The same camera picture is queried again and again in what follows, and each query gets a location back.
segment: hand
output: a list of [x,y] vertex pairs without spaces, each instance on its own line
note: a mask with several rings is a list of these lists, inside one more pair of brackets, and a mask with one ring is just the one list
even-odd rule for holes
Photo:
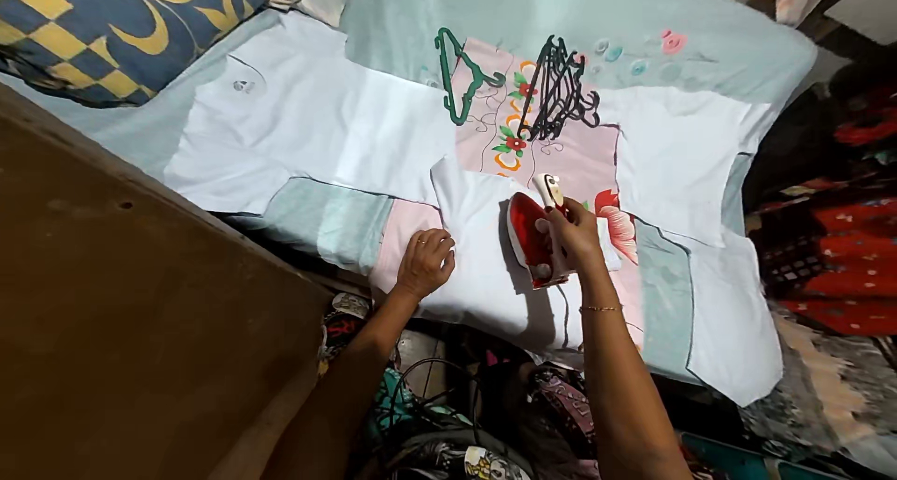
[[577,200],[564,198],[569,219],[557,209],[548,211],[552,222],[552,234],[567,251],[567,259],[579,273],[587,273],[595,268],[606,268],[605,255],[598,241],[598,222],[595,215],[586,210]]
[[453,246],[455,241],[444,229],[414,233],[398,267],[398,279],[393,291],[408,292],[420,301],[439,289],[455,268]]

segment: blue and yellow pillow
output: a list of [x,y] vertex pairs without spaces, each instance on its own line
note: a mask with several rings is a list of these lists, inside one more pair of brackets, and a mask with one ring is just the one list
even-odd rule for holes
[[91,107],[139,106],[268,0],[0,0],[0,72]]

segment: woman's left hand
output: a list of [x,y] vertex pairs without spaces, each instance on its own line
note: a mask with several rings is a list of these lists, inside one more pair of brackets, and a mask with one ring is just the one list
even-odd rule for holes
[[393,291],[407,292],[420,301],[439,289],[455,268],[453,246],[455,241],[444,229],[414,233],[399,265]]

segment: wooden cabinet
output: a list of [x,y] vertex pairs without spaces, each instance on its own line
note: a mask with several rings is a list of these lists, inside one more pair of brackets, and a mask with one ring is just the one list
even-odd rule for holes
[[0,86],[0,477],[207,478],[330,299]]

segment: clothes hanger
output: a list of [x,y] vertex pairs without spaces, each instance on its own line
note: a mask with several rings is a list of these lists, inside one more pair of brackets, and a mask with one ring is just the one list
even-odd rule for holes
[[[449,55],[448,51],[446,50],[445,42],[446,37],[448,37],[448,40],[452,44],[455,56],[464,61],[464,64],[467,65],[467,68],[470,69],[470,72],[473,73],[474,76],[474,80],[470,83],[470,86],[467,87],[467,92],[465,92],[465,94],[461,96],[460,114],[457,113],[457,107],[455,105],[455,94],[451,88]],[[436,35],[436,49],[440,52],[440,66],[442,67],[442,88],[445,89],[448,93],[443,100],[443,104],[448,109],[448,113],[450,114],[452,121],[460,126],[467,120],[467,115],[470,113],[470,106],[474,101],[474,94],[477,93],[477,89],[479,89],[484,82],[492,87],[501,87],[505,83],[505,76],[501,75],[499,72],[492,73],[492,77],[489,77],[488,75],[483,73],[479,65],[477,65],[467,56],[464,48],[460,43],[458,43],[457,39],[455,39],[455,36],[447,27],[440,28],[439,33]]]
[[[561,136],[561,130],[567,119],[583,121],[589,128],[594,128],[601,123],[598,117],[598,103],[600,96],[595,91],[590,91],[587,96],[582,96],[582,74],[586,70],[585,57],[576,60],[577,51],[567,54],[567,46],[564,40],[558,37],[555,45],[555,36],[549,36],[539,59],[535,63],[530,89],[526,101],[523,103],[524,117],[517,129],[517,138],[523,130],[529,132],[529,142],[536,138],[539,140],[554,140]],[[532,125],[526,124],[526,114],[533,100],[533,86],[539,81],[542,74],[542,97],[539,99],[539,111]]]

